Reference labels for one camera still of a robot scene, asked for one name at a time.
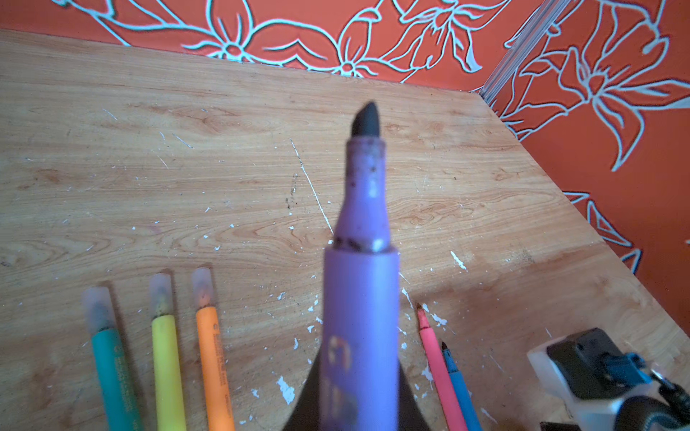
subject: blue marker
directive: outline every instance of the blue marker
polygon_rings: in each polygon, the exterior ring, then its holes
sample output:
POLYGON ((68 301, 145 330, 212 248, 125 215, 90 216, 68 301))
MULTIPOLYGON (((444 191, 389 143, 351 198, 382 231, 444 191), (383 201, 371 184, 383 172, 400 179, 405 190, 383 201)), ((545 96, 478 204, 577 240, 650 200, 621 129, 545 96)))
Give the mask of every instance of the blue marker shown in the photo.
POLYGON ((462 373, 458 370, 451 356, 451 351, 448 350, 448 346, 443 342, 441 342, 441 350, 443 351, 443 359, 446 361, 448 374, 450 374, 451 382, 453 382, 453 389, 455 390, 457 402, 460 404, 462 416, 464 416, 465 423, 467 424, 467 431, 482 431, 479 418, 477 418, 472 400, 470 400, 470 392, 467 390, 465 379, 462 378, 462 373))

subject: wooden table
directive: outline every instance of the wooden table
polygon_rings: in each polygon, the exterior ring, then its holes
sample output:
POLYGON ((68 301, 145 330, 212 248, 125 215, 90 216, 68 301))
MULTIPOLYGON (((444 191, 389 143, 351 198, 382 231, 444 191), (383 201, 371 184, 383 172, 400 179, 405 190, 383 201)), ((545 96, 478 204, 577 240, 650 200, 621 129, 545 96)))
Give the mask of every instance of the wooden table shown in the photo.
MULTIPOLYGON (((400 287, 447 320, 437 336, 485 429, 565 417, 525 355, 552 335, 599 326, 690 383, 687 336, 476 94, 16 32, 0 41, 2 429, 105 428, 80 305, 93 285, 111 289, 154 429, 148 277, 166 268, 188 429, 205 429, 190 295, 200 265, 213 267, 239 429, 280 429, 295 403, 276 382, 299 396, 319 347, 344 142, 369 99, 388 141, 400 287)), ((413 316, 401 293, 400 359, 441 430, 413 316)))

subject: marker nib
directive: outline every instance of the marker nib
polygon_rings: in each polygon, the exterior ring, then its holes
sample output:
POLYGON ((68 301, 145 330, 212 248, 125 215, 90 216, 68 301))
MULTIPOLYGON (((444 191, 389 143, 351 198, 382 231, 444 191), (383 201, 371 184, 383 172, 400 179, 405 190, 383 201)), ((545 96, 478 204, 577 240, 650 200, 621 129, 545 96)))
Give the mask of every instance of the marker nib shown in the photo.
POLYGON ((352 122, 351 136, 378 137, 380 135, 379 111, 376 108, 376 103, 369 102, 357 113, 355 120, 352 122))

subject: orange wall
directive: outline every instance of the orange wall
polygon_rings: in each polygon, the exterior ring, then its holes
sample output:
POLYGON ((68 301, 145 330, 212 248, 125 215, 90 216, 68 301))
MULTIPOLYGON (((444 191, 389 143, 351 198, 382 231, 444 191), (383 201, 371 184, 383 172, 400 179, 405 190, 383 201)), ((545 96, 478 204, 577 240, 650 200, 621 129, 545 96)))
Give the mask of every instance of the orange wall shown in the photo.
POLYGON ((690 333, 687 17, 687 1, 574 1, 492 107, 690 333))
POLYGON ((539 0, 22 0, 0 27, 472 90, 539 0))

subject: yellow marker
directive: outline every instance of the yellow marker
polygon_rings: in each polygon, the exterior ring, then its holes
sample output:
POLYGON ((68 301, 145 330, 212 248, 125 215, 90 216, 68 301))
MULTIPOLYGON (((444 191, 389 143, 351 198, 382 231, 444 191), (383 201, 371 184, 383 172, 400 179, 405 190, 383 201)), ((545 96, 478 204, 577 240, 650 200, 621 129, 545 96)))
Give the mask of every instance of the yellow marker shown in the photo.
POLYGON ((158 430, 186 431, 170 276, 156 274, 151 277, 149 292, 158 430))
POLYGON ((211 283, 211 271, 197 268, 192 273, 194 300, 198 307, 197 329, 201 351, 201 372, 204 375, 206 415, 209 431, 235 431, 230 388, 225 371, 225 356, 218 326, 218 312, 211 283))

